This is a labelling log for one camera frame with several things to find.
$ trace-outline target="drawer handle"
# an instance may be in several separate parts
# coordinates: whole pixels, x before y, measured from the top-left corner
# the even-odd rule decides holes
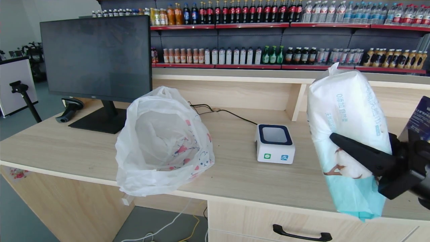
[[[282,229],[282,226],[280,226],[278,224],[273,225],[273,232],[280,234],[280,235],[296,238],[296,239],[305,239],[305,240],[312,240],[312,241],[326,242],[326,241],[331,241],[333,239],[332,235],[330,233],[321,233],[321,238],[310,238],[310,237],[304,237],[304,236],[299,236],[299,235],[295,235],[295,234],[290,234],[290,233],[285,232],[284,229]]]

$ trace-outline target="white cable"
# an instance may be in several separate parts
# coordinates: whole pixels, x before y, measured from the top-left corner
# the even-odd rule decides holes
[[[163,229],[165,229],[166,227],[168,227],[169,225],[171,225],[172,223],[174,223],[175,222],[175,220],[188,208],[188,205],[190,205],[190,202],[191,202],[191,200],[192,199],[190,199],[189,201],[188,201],[188,203],[187,203],[187,206],[185,206],[185,208],[173,219],[173,221],[172,222],[170,222],[170,223],[168,223],[167,225],[165,225],[163,228],[161,228],[160,230],[158,230],[157,232],[155,232],[154,234],[151,234],[151,235],[146,235],[146,236],[144,236],[144,237],[142,237],[142,238],[139,238],[139,239],[125,239],[125,240],[123,240],[123,241],[121,241],[121,242],[125,242],[125,241],[137,241],[137,240],[144,240],[144,239],[146,239],[146,238],[148,238],[148,237],[151,237],[151,236],[154,236],[154,235],[156,235],[156,234],[158,234],[161,230],[163,230]]]

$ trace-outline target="monitor stand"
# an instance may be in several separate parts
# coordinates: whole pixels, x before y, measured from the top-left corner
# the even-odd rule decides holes
[[[103,108],[69,125],[72,128],[98,131],[103,133],[118,133],[124,127],[127,117],[126,109],[116,109],[112,101],[101,101]]]

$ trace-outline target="floor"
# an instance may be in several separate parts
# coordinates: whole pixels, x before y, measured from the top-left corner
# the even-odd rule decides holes
[[[48,93],[47,83],[36,84],[39,103],[35,105],[42,120],[52,117],[64,110],[59,96]],[[7,118],[0,118],[0,140],[4,140],[32,125],[36,124],[28,109],[22,110]],[[57,238],[39,220],[31,209],[21,200],[11,186],[0,176],[0,228],[2,242],[32,241],[57,242]],[[138,239],[148,232],[156,232],[170,223],[177,213],[135,207],[118,232],[114,242],[124,239]],[[207,221],[199,217],[200,223],[196,232],[188,242],[204,241]],[[155,235],[156,242],[175,242],[187,238],[197,220],[183,214],[174,224]]]

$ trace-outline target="computer monitor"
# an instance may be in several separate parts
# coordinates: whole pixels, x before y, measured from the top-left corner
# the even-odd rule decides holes
[[[40,23],[49,93],[100,99],[103,108],[69,125],[106,133],[124,127],[125,109],[152,90],[149,16]]]

